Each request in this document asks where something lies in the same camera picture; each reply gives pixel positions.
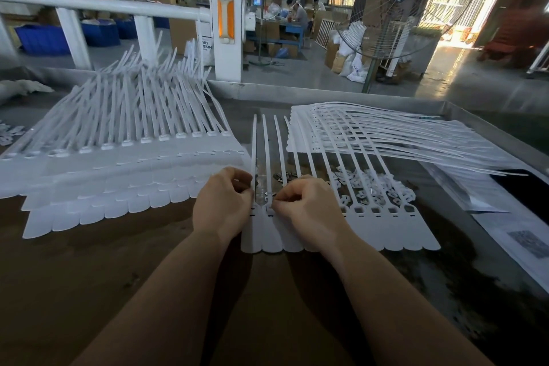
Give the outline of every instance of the red machine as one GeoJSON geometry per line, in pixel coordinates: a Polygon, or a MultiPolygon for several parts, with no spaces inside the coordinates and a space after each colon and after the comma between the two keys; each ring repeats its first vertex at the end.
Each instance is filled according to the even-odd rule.
{"type": "Polygon", "coordinates": [[[501,59],[517,52],[530,52],[535,58],[536,49],[549,39],[549,13],[545,12],[549,0],[515,0],[505,11],[500,28],[477,58],[501,59]]]}

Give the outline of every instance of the hand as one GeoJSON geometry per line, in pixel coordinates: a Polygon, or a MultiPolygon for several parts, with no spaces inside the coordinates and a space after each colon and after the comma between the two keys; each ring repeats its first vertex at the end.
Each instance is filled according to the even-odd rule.
{"type": "Polygon", "coordinates": [[[250,182],[250,174],[233,167],[212,175],[194,204],[194,231],[217,234],[225,250],[250,217],[250,182]]]}
{"type": "Polygon", "coordinates": [[[353,234],[327,182],[304,175],[288,183],[274,197],[272,208],[289,217],[298,234],[330,259],[337,239],[353,234]]]}

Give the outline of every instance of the workbench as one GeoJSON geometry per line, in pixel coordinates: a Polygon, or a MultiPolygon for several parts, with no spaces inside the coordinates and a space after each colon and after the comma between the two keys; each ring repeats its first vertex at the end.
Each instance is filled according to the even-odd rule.
{"type": "MultiPolygon", "coordinates": [[[[301,52],[301,47],[303,47],[303,28],[299,25],[292,24],[291,22],[288,22],[286,19],[281,18],[281,20],[276,19],[269,19],[268,21],[264,20],[264,23],[278,23],[280,27],[281,32],[286,32],[287,34],[293,34],[298,36],[297,41],[292,41],[289,39],[271,39],[266,38],[265,35],[261,37],[261,43],[286,43],[288,45],[297,45],[298,46],[298,52],[301,52]]],[[[256,34],[255,31],[247,31],[246,32],[246,39],[250,41],[259,41],[259,35],[256,34]]]]}
{"type": "MultiPolygon", "coordinates": [[[[36,123],[90,73],[4,72],[3,79],[38,80],[56,92],[14,99],[0,107],[0,120],[36,123]]],[[[247,148],[254,114],[266,115],[270,133],[274,114],[279,121],[289,116],[291,104],[281,99],[294,104],[346,101],[460,120],[529,165],[548,167],[546,155],[445,101],[223,81],[211,81],[210,87],[247,148]]],[[[257,138],[263,138],[262,125],[257,138]]],[[[269,144],[271,161],[278,162],[275,136],[269,144]]],[[[257,153],[260,202],[265,156],[260,148],[257,153]]],[[[292,156],[285,152],[285,159],[292,170],[292,156]]],[[[308,162],[306,156],[300,161],[308,162]]],[[[419,163],[389,158],[386,163],[395,179],[415,189],[415,205],[442,249],[382,254],[496,364],[539,363],[549,342],[547,294],[419,163]]],[[[302,171],[309,173],[305,166],[302,171]]],[[[194,200],[188,200],[23,240],[27,213],[19,211],[22,203],[23,197],[0,200],[2,365],[68,365],[192,230],[194,200]]],[[[238,237],[217,276],[202,363],[373,364],[343,286],[320,254],[245,254],[238,237]]]]}

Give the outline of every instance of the concrete floor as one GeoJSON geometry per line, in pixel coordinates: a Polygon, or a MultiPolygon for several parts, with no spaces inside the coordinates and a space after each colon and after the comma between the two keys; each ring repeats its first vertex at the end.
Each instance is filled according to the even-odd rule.
{"type": "MultiPolygon", "coordinates": [[[[161,46],[170,47],[170,41],[170,31],[163,29],[161,46]]],[[[137,40],[123,40],[122,45],[116,47],[90,48],[92,61],[96,67],[105,67],[119,59],[133,43],[138,45],[137,40]]],[[[325,53],[324,49],[313,43],[310,49],[303,50],[307,61],[280,59],[278,62],[282,66],[250,65],[244,71],[243,81],[360,92],[362,84],[339,77],[324,65],[325,53]]],[[[399,85],[374,83],[370,93],[449,100],[470,111],[549,116],[549,80],[526,80],[520,70],[504,69],[497,62],[478,63],[477,55],[475,50],[441,46],[421,81],[402,81],[399,85]]],[[[73,68],[70,56],[21,56],[27,65],[73,68]]]]}

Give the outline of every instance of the forearm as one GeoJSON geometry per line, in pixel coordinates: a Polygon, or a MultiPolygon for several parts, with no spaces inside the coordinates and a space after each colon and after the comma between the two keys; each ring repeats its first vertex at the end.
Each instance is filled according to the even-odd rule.
{"type": "Polygon", "coordinates": [[[191,233],[73,364],[199,364],[225,250],[216,235],[191,233]]]}
{"type": "Polygon", "coordinates": [[[328,255],[380,366],[490,365],[374,248],[356,236],[328,255]]]}

